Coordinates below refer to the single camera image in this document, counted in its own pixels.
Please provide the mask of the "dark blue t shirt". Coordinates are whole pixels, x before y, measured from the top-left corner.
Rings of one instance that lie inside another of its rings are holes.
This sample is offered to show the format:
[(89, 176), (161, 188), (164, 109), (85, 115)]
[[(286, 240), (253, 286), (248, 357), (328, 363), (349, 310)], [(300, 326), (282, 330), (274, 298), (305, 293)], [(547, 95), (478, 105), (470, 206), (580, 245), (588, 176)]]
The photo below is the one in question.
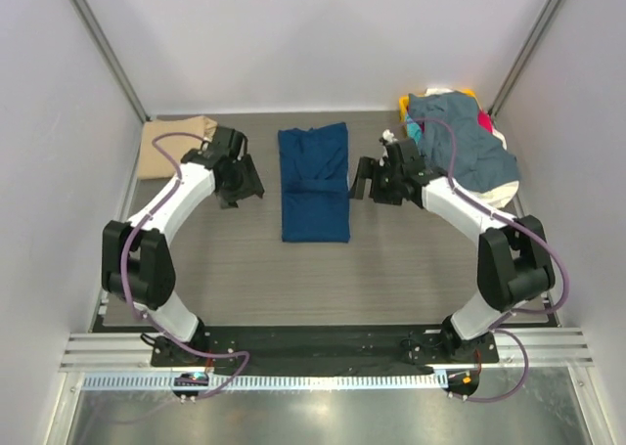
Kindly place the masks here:
[(339, 122), (278, 132), (282, 240), (348, 243), (348, 128)]

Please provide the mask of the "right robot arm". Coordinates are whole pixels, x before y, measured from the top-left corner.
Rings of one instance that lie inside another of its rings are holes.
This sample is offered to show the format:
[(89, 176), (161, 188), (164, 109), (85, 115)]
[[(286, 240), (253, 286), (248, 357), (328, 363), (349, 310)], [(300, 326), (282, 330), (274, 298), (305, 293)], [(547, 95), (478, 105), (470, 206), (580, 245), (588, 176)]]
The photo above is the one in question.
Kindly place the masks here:
[(411, 139), (383, 139), (381, 158), (360, 157), (350, 196), (410, 201), (451, 224), (476, 247), (476, 292), (441, 324), (438, 349), (461, 363), (509, 313), (556, 281), (542, 223), (517, 219), (469, 195), (441, 169), (429, 169)]

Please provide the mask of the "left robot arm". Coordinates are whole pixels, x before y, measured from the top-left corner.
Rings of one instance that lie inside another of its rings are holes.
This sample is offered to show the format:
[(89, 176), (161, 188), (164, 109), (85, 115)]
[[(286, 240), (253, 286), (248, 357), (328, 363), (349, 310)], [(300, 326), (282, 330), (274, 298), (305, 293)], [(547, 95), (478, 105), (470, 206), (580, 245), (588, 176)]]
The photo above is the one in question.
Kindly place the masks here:
[(221, 207), (261, 198), (264, 188), (248, 151), (247, 136), (219, 126), (198, 146), (176, 159), (162, 146), (170, 133), (155, 137), (153, 148), (174, 174), (160, 192), (126, 221), (103, 230), (101, 277), (104, 291), (123, 300), (133, 316), (155, 327), (184, 365), (199, 365), (209, 351), (205, 326), (176, 291), (170, 245), (194, 210), (210, 197)]

